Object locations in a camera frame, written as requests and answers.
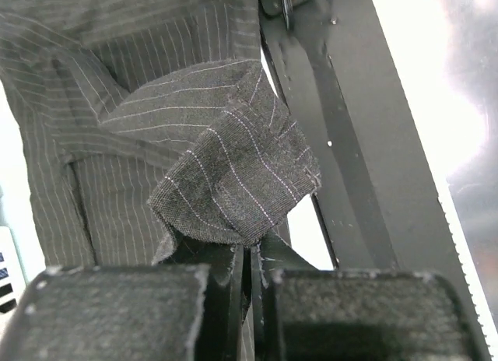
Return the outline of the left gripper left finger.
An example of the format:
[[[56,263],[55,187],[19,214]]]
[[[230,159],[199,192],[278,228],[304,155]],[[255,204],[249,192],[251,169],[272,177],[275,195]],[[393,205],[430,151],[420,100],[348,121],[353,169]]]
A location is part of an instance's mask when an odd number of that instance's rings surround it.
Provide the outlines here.
[[[26,288],[3,360],[235,360],[244,249],[208,245],[177,263],[50,267]]]

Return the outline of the dark striped long sleeve shirt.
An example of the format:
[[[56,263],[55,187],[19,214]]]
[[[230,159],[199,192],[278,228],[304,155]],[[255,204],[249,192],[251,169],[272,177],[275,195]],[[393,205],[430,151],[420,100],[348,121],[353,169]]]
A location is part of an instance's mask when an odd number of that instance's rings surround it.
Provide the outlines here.
[[[1,81],[47,268],[249,250],[321,184],[261,63],[258,0],[1,0]]]

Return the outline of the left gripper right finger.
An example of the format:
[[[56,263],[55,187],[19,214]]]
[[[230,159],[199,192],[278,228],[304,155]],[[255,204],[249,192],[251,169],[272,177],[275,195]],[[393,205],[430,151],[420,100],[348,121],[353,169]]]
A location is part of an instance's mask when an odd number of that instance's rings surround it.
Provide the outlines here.
[[[321,271],[274,234],[251,248],[259,360],[488,360],[454,287],[432,272]]]

